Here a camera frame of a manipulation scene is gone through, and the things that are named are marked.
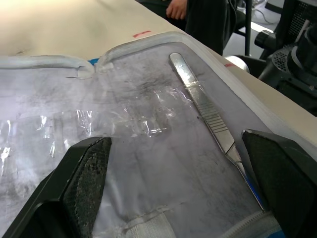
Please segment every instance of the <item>blue edge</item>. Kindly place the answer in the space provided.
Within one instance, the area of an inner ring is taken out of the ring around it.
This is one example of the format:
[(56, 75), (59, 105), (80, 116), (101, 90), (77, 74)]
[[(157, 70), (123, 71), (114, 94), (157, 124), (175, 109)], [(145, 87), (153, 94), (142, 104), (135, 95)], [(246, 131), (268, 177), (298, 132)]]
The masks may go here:
[[(95, 58), (95, 59), (91, 59), (88, 62), (91, 63), (92, 65), (95, 65), (95, 63), (97, 63), (99, 60), (99, 58)], [(254, 190), (254, 188), (252, 187), (252, 184), (248, 181), (250, 187), (252, 190)], [(279, 232), (275, 232), (273, 234), (271, 234), (268, 238), (285, 238), (285, 235), (283, 233), (283, 231), (279, 231)]]
[(95, 59), (91, 59), (88, 62), (91, 63), (92, 65), (95, 65), (95, 63), (97, 63), (99, 60), (99, 58), (95, 58)]

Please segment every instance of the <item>blue tape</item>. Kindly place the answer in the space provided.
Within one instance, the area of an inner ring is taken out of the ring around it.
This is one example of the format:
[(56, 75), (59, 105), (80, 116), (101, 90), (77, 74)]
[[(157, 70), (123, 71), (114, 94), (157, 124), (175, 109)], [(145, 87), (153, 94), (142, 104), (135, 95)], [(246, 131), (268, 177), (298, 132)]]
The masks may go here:
[(92, 65), (95, 65), (95, 63), (97, 63), (99, 60), (99, 58), (95, 58), (95, 59), (91, 59), (88, 62), (91, 63)]

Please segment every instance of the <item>black machine part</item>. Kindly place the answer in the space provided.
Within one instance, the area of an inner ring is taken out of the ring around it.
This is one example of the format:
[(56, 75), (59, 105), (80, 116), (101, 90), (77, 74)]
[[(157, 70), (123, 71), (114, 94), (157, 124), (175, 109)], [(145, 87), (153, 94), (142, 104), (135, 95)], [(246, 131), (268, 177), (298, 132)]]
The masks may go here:
[(287, 238), (317, 237), (317, 162), (296, 142), (246, 130), (248, 150), (260, 190)]
[(317, 116), (317, 24), (276, 51), (259, 79)]
[(110, 138), (68, 149), (35, 189), (3, 238), (89, 238), (103, 195)]

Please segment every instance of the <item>gray fabric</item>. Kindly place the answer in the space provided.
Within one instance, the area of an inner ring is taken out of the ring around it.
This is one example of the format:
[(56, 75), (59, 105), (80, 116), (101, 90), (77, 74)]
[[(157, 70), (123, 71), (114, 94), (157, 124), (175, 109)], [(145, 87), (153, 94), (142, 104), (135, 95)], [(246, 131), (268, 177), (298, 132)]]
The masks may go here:
[(212, 238), (260, 210), (169, 65), (172, 52), (186, 59), (245, 157), (241, 131), (268, 129), (184, 44), (115, 59), (85, 80), (67, 78), (76, 74), (68, 69), (2, 70), (0, 235), (69, 146), (91, 136), (113, 137), (99, 238), (162, 212), (176, 237)]

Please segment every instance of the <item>person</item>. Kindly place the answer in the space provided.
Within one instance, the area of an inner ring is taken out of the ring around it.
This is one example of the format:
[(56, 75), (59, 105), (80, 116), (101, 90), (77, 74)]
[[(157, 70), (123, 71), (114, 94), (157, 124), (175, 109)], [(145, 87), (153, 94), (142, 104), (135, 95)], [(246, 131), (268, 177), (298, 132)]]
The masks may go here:
[(234, 31), (235, 0), (136, 0), (222, 55)]

